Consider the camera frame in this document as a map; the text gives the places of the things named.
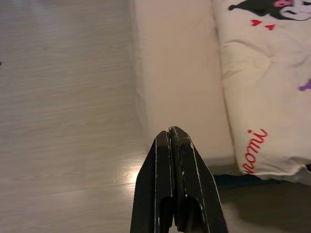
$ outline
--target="kuromi blanket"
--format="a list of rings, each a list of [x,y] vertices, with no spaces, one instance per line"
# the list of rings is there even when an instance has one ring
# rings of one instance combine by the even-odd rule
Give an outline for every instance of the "kuromi blanket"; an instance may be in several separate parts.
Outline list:
[[[311,180],[311,0],[213,4],[240,170]]]

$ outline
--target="black object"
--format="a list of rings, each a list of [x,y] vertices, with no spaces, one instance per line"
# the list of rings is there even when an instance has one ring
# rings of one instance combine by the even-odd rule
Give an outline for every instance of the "black object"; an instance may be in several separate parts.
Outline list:
[[[161,132],[139,171],[131,233],[178,231],[227,233],[218,190],[189,135],[178,127]]]

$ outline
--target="purple design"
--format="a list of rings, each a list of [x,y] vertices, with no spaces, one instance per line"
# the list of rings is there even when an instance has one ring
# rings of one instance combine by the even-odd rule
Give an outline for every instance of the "purple design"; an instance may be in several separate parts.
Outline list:
[[[305,91],[307,89],[311,89],[311,79],[309,79],[306,85],[299,87],[299,91]]]

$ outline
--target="cartoon character print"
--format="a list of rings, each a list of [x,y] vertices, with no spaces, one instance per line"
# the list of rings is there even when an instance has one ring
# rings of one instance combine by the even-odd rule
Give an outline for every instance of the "cartoon character print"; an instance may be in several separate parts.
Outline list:
[[[304,21],[311,18],[311,0],[245,0],[231,5],[229,10],[243,9],[258,16]]]

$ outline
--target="red lettering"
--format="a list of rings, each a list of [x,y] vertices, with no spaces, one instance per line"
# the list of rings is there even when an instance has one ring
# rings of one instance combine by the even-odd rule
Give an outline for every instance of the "red lettering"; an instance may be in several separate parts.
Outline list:
[[[254,135],[255,136],[257,136],[259,139],[260,139],[260,141],[257,141],[257,140],[255,140],[256,142],[259,142],[259,143],[263,143],[264,142],[264,137],[266,137],[266,136],[268,136],[268,133],[265,131],[265,130],[263,130],[263,129],[261,129],[261,131],[263,131],[264,132],[264,135],[260,135],[259,133],[254,133]]]
[[[258,146],[257,144],[255,144],[253,141],[256,141],[256,140],[255,140],[255,139],[252,139],[252,140],[249,142],[248,147],[246,148],[247,153],[249,153],[249,150],[250,150],[250,149],[252,149],[253,152],[258,153],[258,150],[256,150],[256,149],[255,149],[254,147],[252,147],[252,146],[255,146],[255,147],[259,148],[259,149],[260,149],[260,146]]]
[[[264,143],[264,138],[268,136],[268,133],[264,129],[260,129],[262,131],[262,134],[259,133],[253,133],[254,136],[257,138],[252,138],[248,146],[246,147],[246,154],[245,154],[245,159],[249,164],[244,163],[242,167],[245,169],[245,172],[248,174],[253,174],[254,171],[253,169],[255,168],[254,163],[256,162],[256,157],[251,153],[251,150],[254,153],[258,153],[258,149],[260,149],[260,146],[256,143],[262,144]]]
[[[242,167],[245,168],[245,171],[248,173],[248,174],[253,174],[254,172],[252,171],[252,169],[247,165],[247,164],[243,164]]]

